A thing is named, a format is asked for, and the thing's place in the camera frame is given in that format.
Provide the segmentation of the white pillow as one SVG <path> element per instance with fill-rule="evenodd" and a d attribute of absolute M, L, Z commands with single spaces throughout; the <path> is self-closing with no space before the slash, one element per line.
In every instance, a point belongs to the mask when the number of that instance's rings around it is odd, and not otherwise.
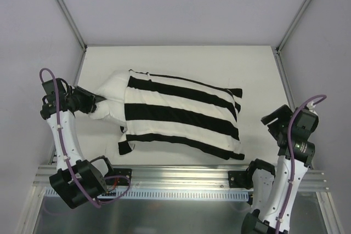
<path fill-rule="evenodd" d="M 115 71 L 104 81 L 96 94 L 105 100 L 96 103 L 96 110 L 89 114 L 91 119 L 108 121 L 120 126 L 126 124 L 124 95 L 129 78 L 129 71 Z"/>

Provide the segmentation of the black white striped pillowcase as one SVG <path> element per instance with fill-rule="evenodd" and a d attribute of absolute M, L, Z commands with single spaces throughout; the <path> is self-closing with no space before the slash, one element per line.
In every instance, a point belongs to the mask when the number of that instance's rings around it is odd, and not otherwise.
<path fill-rule="evenodd" d="M 135 142 L 187 145 L 224 160 L 243 160 L 238 117 L 241 88 L 221 88 L 187 78 L 129 71 L 124 93 L 120 155 Z"/>

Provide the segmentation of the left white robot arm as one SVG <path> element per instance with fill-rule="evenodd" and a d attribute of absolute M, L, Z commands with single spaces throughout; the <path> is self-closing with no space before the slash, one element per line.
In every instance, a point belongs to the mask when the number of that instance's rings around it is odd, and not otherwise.
<path fill-rule="evenodd" d="M 107 191 L 115 172 L 105 156 L 91 161 L 84 158 L 76 134 L 75 112 L 93 113 L 105 98 L 72 87 L 62 78 L 43 82 L 42 86 L 46 94 L 40 114 L 51 128 L 57 156 L 50 185 L 71 209 L 87 202 L 99 208 L 98 196 Z"/>

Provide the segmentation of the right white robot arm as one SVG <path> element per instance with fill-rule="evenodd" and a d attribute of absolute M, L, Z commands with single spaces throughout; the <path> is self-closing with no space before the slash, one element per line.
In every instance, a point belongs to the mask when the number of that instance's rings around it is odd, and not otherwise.
<path fill-rule="evenodd" d="M 319 118 L 307 106 L 292 111 L 283 105 L 261 122 L 277 142 L 278 162 L 256 159 L 246 169 L 245 188 L 253 189 L 253 197 L 241 233 L 288 233 L 299 185 L 315 155 L 315 145 L 308 139 Z"/>

